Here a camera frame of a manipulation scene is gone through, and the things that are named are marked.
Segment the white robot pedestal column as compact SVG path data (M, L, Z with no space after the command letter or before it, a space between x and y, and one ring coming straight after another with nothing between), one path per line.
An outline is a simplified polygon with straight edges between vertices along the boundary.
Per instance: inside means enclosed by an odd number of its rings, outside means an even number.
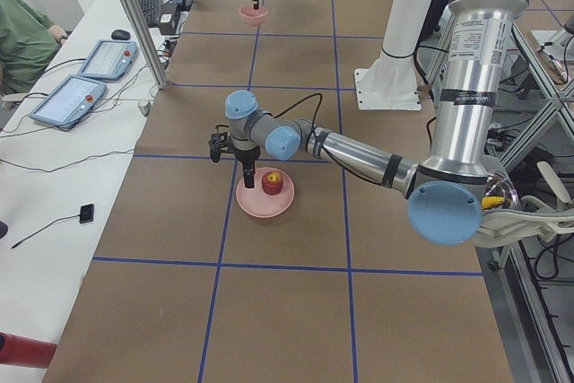
M380 56L356 69L360 110L419 110L414 51L431 0L393 0Z

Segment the pink plate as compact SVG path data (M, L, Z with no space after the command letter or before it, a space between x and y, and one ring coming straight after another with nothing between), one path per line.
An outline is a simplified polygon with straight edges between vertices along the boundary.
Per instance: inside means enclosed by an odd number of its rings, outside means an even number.
M283 187L276 195L268 195L264 191L262 180L269 174L278 174L283 180ZM272 167L257 168L254 185L253 188L246 188L244 179L240 178L236 186L236 200L245 213L257 218L271 218L285 212L291 206L295 187L291 178L282 170Z

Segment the small black box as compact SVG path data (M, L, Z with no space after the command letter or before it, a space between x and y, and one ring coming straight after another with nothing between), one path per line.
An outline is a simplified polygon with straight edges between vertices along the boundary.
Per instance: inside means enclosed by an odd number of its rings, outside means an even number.
M179 10L163 12L158 21L160 34L165 36L176 35L178 33L179 18Z

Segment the near blue teach pendant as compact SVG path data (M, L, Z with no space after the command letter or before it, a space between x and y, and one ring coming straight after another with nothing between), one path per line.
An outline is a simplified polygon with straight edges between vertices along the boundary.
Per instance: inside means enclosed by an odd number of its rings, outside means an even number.
M70 130L94 108L106 90L104 82L69 75L30 113L30 118Z

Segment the red yellow apple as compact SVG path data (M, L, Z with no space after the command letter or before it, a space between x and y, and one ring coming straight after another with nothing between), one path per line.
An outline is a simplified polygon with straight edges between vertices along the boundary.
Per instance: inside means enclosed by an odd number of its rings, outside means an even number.
M269 196L279 195L283 191L283 174L279 170L265 172L261 178L261 187Z

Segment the person in green shirt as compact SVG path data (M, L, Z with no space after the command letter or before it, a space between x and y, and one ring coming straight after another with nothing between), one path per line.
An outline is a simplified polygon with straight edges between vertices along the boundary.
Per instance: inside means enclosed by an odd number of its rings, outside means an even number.
M1 93L29 91L69 34L22 0L1 0Z

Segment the small black square sensor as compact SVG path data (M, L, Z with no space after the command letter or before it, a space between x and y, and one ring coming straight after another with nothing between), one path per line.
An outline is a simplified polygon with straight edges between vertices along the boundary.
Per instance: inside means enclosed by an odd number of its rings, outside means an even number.
M94 220L95 204L82 205L79 213L79 223L85 224Z

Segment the white office chair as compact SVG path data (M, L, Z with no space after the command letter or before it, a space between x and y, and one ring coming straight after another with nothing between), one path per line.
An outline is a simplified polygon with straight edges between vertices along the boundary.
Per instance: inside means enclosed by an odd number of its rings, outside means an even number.
M557 235L573 232L572 196L548 162L539 161L537 168L555 194L557 207L552 208L535 196L523 196L520 203L536 206L535 212L518 209L487 211L473 236L476 247L504 247L533 236L539 236L543 241L549 242Z

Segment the aluminium frame post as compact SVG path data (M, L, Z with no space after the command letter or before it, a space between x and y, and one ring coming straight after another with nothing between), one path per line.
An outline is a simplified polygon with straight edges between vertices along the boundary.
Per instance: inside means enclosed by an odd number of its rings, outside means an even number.
M120 0L126 17L135 31L135 36L143 51L143 56L152 73L152 77L159 90L163 90L168 83L167 75L159 59L158 52L152 41L152 35L144 20L144 15L137 0Z

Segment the brown paper table cover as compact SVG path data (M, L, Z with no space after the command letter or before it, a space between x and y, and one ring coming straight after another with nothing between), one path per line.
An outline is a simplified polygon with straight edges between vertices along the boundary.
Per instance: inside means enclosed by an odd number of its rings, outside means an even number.
M413 161L433 114L357 107L392 0L264 1L253 29L196 0L46 381L511 381L473 245L419 237L401 195L301 154L285 213L239 208L207 145L232 91Z

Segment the far blue teach pendant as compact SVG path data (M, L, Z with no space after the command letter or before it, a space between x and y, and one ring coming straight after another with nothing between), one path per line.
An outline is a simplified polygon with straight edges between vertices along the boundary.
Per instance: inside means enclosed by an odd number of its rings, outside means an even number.
M118 81L131 68L137 51L137 44L131 40L100 39L78 74L104 82Z

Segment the pink bowl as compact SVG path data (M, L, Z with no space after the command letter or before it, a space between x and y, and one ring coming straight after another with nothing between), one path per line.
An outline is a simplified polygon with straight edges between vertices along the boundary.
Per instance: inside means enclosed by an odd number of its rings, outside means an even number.
M247 25L257 27L265 22L268 9L263 5L255 8L252 4L246 4L240 7L239 16Z

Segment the red cylinder object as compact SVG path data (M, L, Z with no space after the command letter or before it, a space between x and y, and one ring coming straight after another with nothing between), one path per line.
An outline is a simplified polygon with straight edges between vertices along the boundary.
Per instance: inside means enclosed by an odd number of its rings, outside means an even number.
M56 349L54 343L1 333L0 362L4 365L46 369Z

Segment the black keyboard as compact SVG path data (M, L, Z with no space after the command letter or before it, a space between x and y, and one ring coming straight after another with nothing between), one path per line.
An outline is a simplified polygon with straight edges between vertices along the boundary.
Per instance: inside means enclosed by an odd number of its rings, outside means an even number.
M161 0L137 0L144 21L150 28L157 27L161 18Z

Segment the blue teach pendant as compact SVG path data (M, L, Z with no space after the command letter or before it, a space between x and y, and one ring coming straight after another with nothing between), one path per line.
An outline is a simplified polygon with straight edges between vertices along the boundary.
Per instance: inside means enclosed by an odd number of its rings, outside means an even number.
M137 44L131 40L100 39L78 74L104 82L118 81L131 68L137 51Z
M104 82L69 75L30 113L30 118L70 130L94 108L106 90Z

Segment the black computer mouse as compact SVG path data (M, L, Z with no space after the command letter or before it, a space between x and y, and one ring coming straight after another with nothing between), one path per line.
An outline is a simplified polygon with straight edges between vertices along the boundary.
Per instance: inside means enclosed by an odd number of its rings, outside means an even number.
M111 38L113 40L130 40L131 35L127 30L116 29L112 31Z

